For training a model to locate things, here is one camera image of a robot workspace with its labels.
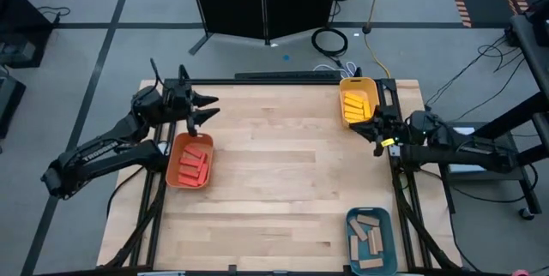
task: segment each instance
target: yellow block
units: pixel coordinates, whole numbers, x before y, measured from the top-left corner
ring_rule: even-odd
[[[345,103],[345,105],[350,105],[350,106],[353,106],[355,108],[362,109],[362,103],[358,102],[356,100],[352,100],[350,98],[345,97],[344,103]]]
[[[370,103],[368,101],[364,101],[364,118],[370,119],[371,118],[371,112],[370,112]]]
[[[358,101],[358,102],[363,102],[364,99],[360,96],[358,96],[357,94],[353,94],[353,93],[345,93],[345,97],[347,98],[350,98],[354,101]]]
[[[360,123],[360,122],[364,122],[364,120],[355,120],[355,119],[352,119],[352,118],[348,118],[347,121],[349,123]]]
[[[351,113],[356,113],[356,114],[364,114],[362,109],[357,109],[357,108],[354,108],[350,105],[345,106],[345,112],[351,112]]]
[[[359,121],[364,121],[364,116],[362,114],[355,114],[355,113],[349,113],[345,112],[345,118],[346,119],[355,119]]]

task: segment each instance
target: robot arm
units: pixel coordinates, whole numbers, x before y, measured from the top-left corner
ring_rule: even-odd
[[[474,134],[459,134],[431,112],[415,111],[400,122],[378,107],[370,121],[350,127],[366,140],[376,142],[375,156],[391,146],[391,157],[397,157],[404,168],[413,171],[426,163],[480,165],[500,173],[518,166],[515,152]]]
[[[196,110],[195,107],[212,104],[218,99],[194,92],[187,79],[189,76],[181,65],[179,83],[167,87],[164,98],[156,86],[143,88],[134,95],[130,113],[113,129],[59,155],[41,178],[50,195],[67,200],[93,179],[130,165],[143,165],[150,171],[165,170],[168,156],[152,141],[141,142],[147,137],[149,128],[186,120],[189,134],[195,136],[196,126],[220,111],[217,108]],[[130,148],[120,153],[120,147]],[[117,154],[96,160],[112,150]]]

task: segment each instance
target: wooden table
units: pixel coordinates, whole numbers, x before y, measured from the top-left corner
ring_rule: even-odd
[[[397,86],[404,117],[423,108],[417,81]],[[221,112],[202,128],[214,138],[212,178],[202,190],[166,191],[155,269],[342,271],[347,211],[383,207],[392,218],[399,271],[407,270],[388,157],[373,157],[373,144],[342,127],[337,86],[194,88],[220,98]],[[185,131],[182,122],[177,133]],[[135,169],[120,171],[118,183]],[[435,165],[429,170],[438,172]],[[144,178],[115,197],[98,264],[135,228]],[[442,184],[425,174],[416,182],[426,229],[461,265]],[[411,225],[410,231],[421,266]],[[143,241],[140,262],[148,232]]]

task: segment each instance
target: blue bin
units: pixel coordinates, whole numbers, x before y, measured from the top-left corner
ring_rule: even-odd
[[[356,235],[353,228],[349,225],[351,219],[355,219],[357,215],[371,216],[379,219],[379,229],[383,236],[383,251],[378,255],[370,255],[368,242],[359,240],[359,260],[368,260],[383,258],[383,266],[377,268],[361,269],[358,261],[350,261],[351,245],[349,237]],[[349,264],[353,273],[357,275],[394,275],[398,268],[396,261],[395,240],[393,239],[393,228],[391,225],[391,217],[384,208],[380,207],[355,207],[352,208],[346,217],[347,228],[347,249],[349,251]],[[360,224],[362,230],[368,232],[371,229],[370,225]]]

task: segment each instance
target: wooden block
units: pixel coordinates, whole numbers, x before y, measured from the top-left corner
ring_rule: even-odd
[[[178,181],[179,181],[181,184],[185,184],[185,185],[187,185],[187,186],[193,186],[193,187],[198,186],[198,182],[197,182],[194,178],[190,178],[190,177],[186,177],[186,176],[180,175],[180,176],[178,177]]]
[[[358,261],[359,260],[359,237],[357,236],[350,236],[351,239],[351,260],[352,261]]]
[[[206,177],[208,176],[208,164],[204,164],[200,170],[200,176],[198,177],[198,184],[202,185],[206,182]]]
[[[345,100],[343,101],[343,103],[345,105],[350,105],[350,106],[353,106],[355,108],[359,108],[359,109],[362,109],[362,102],[360,101],[356,101],[356,100],[352,100],[350,98],[345,98]]]
[[[200,172],[202,171],[202,166],[206,164],[206,158],[208,157],[208,155],[206,153],[204,153],[201,157],[200,157],[200,164],[198,165],[197,167],[197,170]]]
[[[374,231],[374,239],[376,240],[376,250],[383,251],[383,239],[381,238],[381,229],[375,227],[372,229]]]
[[[359,265],[360,265],[360,268],[362,268],[362,269],[382,267],[383,266],[383,259],[382,258],[377,258],[377,259],[370,259],[370,260],[360,260]]]
[[[188,167],[181,165],[179,166],[179,174],[183,174],[189,177],[198,178],[198,171],[189,169]]]
[[[360,224],[379,226],[379,219],[371,216],[359,215],[357,216],[357,221],[360,222]]]
[[[181,165],[189,165],[189,166],[194,166],[196,168],[198,168],[198,166],[201,164],[202,162],[199,160],[199,159],[188,159],[188,158],[181,158],[179,160],[179,164]]]
[[[191,146],[186,146],[184,148],[184,151],[195,156],[196,158],[201,158],[202,155],[204,154],[203,151],[199,150],[198,148],[195,148],[195,147],[191,147]]]
[[[364,121],[364,116],[362,114],[355,114],[355,113],[345,112],[345,118],[351,118],[351,119],[356,119],[356,120],[359,120],[359,121]]]
[[[377,255],[377,245],[374,230],[368,231],[368,249],[370,249],[370,255]]]
[[[358,102],[363,102],[364,101],[364,99],[362,97],[358,96],[357,94],[353,94],[353,93],[349,93],[349,92],[345,93],[345,97],[350,98],[354,101],[358,101]]]
[[[359,225],[356,219],[351,219],[349,221],[349,224],[351,225],[351,228],[353,228],[354,232],[359,236],[360,241],[364,242],[368,239],[368,236],[366,236],[366,233],[364,230],[362,230],[362,227]]]
[[[345,112],[349,112],[349,113],[360,114],[360,115],[364,114],[364,111],[362,109],[354,108],[350,105],[346,105],[344,110]]]

